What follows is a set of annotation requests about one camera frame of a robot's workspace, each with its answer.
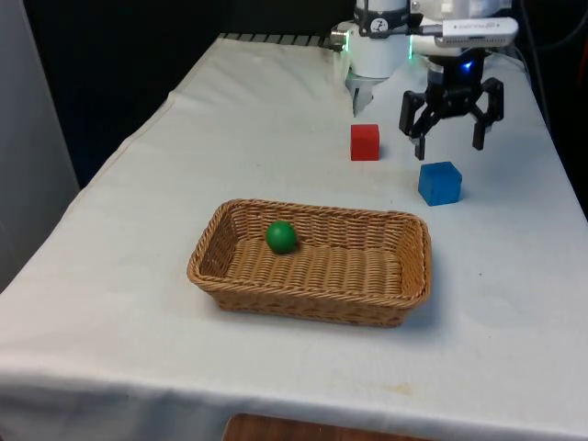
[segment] basket rim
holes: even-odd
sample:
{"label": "basket rim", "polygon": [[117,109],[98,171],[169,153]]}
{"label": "basket rim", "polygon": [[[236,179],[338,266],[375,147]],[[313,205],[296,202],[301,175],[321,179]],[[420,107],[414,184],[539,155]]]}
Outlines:
{"label": "basket rim", "polygon": [[417,292],[410,293],[410,296],[397,296],[397,297],[379,297],[379,296],[366,296],[362,295],[362,291],[342,290],[342,289],[327,289],[327,288],[298,288],[292,286],[285,286],[277,283],[267,282],[254,282],[248,279],[235,279],[228,277],[215,277],[215,276],[204,276],[200,273],[200,265],[209,249],[210,238],[216,231],[222,217],[228,213],[235,206],[242,205],[257,205],[263,207],[275,206],[277,208],[292,208],[292,209],[304,209],[306,211],[319,211],[321,215],[325,217],[331,217],[333,215],[351,215],[352,212],[358,212],[358,209],[345,209],[337,207],[324,207],[305,205],[297,203],[277,202],[262,199],[232,199],[224,202],[220,205],[212,219],[209,221],[208,226],[202,233],[197,247],[190,256],[187,265],[187,276],[189,280],[196,284],[199,288],[206,292],[240,292],[247,294],[257,295],[276,295],[276,290],[279,289],[280,295],[287,295],[293,298],[305,298],[311,300],[320,300],[321,298],[328,298],[329,300],[344,300],[346,302],[353,302],[364,306],[380,306],[380,307],[393,307],[398,309],[412,309],[422,303],[426,302],[431,295],[431,281],[432,281],[432,259],[431,259],[431,238],[428,232],[426,223],[418,216],[403,211],[377,211],[369,209],[361,209],[362,216],[366,217],[404,217],[411,221],[416,221],[419,228],[422,231],[422,242],[420,244],[420,250],[423,254],[423,283]]}

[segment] woven basket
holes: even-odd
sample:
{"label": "woven basket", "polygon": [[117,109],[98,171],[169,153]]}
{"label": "woven basket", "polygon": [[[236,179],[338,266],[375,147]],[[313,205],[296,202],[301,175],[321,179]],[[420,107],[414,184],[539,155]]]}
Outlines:
{"label": "woven basket", "polygon": [[[265,242],[282,220],[300,239],[293,254]],[[431,240],[407,213],[238,199],[217,209],[187,275],[227,311],[398,326],[429,296]]]}

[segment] white table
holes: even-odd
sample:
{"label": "white table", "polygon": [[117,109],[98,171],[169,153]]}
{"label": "white table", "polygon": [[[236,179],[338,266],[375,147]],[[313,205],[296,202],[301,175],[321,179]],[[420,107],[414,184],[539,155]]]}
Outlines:
{"label": "white table", "polygon": [[[398,131],[407,62],[359,120],[329,52],[217,41],[103,167],[0,296],[0,435],[214,440],[234,413],[447,440],[588,439],[588,228],[517,63],[488,60],[506,119],[486,150],[445,121],[427,162],[464,199],[428,208]],[[403,327],[222,312],[186,277],[213,211],[269,198],[423,217],[434,292]]]}

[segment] gray wall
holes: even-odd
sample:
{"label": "gray wall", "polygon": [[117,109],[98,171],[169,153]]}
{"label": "gray wall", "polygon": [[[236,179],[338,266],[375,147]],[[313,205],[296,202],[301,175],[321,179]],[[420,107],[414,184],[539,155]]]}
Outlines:
{"label": "gray wall", "polygon": [[77,191],[24,7],[0,0],[0,291]]}

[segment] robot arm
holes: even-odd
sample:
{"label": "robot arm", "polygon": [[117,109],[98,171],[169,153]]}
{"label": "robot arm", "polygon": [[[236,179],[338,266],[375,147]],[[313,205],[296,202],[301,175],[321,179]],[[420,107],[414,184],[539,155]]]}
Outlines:
{"label": "robot arm", "polygon": [[[413,50],[429,59],[428,87],[404,94],[400,129],[424,159],[425,136],[441,119],[471,114],[476,119],[473,146],[483,149],[486,131],[503,119],[503,84],[483,84],[487,48],[510,44],[518,24],[494,17],[511,0],[356,0],[354,24],[346,32],[346,48],[354,75],[385,79]],[[488,94],[486,111],[478,108]]]}

